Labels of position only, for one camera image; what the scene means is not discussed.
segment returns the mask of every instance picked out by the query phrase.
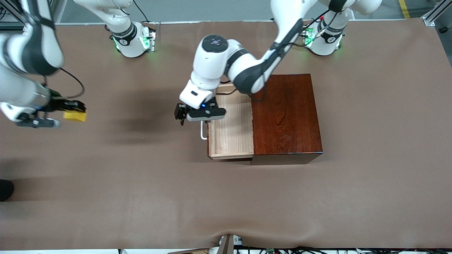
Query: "robotic arm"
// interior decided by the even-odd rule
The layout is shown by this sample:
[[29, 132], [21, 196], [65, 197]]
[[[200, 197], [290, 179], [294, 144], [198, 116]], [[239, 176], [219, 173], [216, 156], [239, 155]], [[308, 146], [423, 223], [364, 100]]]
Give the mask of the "robotic arm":
[[74, 0], [97, 15], [113, 35], [116, 48], [126, 57], [138, 57], [154, 51], [155, 30], [132, 22], [123, 11], [132, 0]]
[[[317, 0], [271, 0], [278, 35], [261, 59], [256, 59], [236, 40], [226, 40], [219, 35], [204, 37], [195, 53], [191, 78], [179, 96], [183, 103], [177, 104], [174, 112], [181, 125], [185, 119], [194, 122], [224, 118], [226, 110], [219, 108], [215, 99], [223, 75], [226, 75], [242, 94], [259, 92], [298, 39], [303, 30], [302, 18], [315, 2]], [[332, 13], [344, 13], [348, 7], [360, 2], [362, 4], [358, 5], [357, 9], [370, 11], [372, 8], [368, 3], [379, 2], [374, 5], [378, 7], [381, 0], [324, 0]], [[334, 25], [332, 21], [336, 19], [336, 15], [333, 15], [327, 27], [319, 29], [322, 33], [329, 31], [329, 25]], [[344, 15], [337, 20], [336, 24], [346, 24], [349, 17]], [[342, 36], [343, 27], [340, 31], [331, 30]]]
[[27, 18], [24, 33], [0, 34], [0, 109], [18, 126], [57, 127], [59, 121], [39, 118], [38, 112], [85, 112], [85, 106], [25, 76], [51, 75], [64, 59], [48, 1], [21, 0], [21, 5]]

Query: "wooden drawer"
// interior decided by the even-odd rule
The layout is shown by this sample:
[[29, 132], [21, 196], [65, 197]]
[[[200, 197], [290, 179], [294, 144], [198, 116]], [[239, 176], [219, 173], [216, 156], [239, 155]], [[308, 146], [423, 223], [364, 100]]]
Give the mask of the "wooden drawer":
[[[284, 165], [306, 164], [323, 153], [311, 76], [272, 75], [265, 89], [262, 102], [239, 92], [217, 96], [227, 113], [208, 124], [209, 158]], [[218, 92], [233, 90], [225, 85]], [[254, 97], [263, 95], [261, 91]]]

